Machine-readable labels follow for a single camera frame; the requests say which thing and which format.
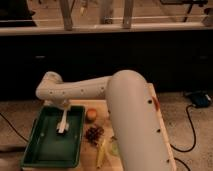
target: banana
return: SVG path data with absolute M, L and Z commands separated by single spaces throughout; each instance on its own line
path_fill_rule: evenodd
M 96 167 L 101 168 L 103 164 L 103 160 L 105 157 L 105 148 L 106 148 L 106 139 L 103 139 L 101 144 L 98 147 L 98 153 L 97 153 L 97 160 L 96 160 Z

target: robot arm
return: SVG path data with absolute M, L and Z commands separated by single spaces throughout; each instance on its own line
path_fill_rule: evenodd
M 124 70 L 111 77 L 63 83 L 48 72 L 36 90 L 43 100 L 106 98 L 125 171 L 171 171 L 170 157 L 146 80 Z

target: cluster of grapes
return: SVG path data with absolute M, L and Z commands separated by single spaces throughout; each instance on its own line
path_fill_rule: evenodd
M 90 127 L 85 134 L 86 139 L 92 144 L 97 146 L 98 140 L 104 134 L 104 129 L 101 126 L 96 125 Z

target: black wall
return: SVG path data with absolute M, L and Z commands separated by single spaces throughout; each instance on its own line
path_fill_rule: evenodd
M 157 91 L 213 89 L 213 30 L 0 37 L 0 99 L 29 99 L 46 71 L 64 81 L 140 72 Z

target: green tray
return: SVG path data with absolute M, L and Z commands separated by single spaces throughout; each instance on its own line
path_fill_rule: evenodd
M 79 163 L 85 109 L 72 106 L 67 113 L 69 130 L 57 134 L 56 126 L 63 111 L 43 107 L 31 132 L 21 167 L 74 168 Z

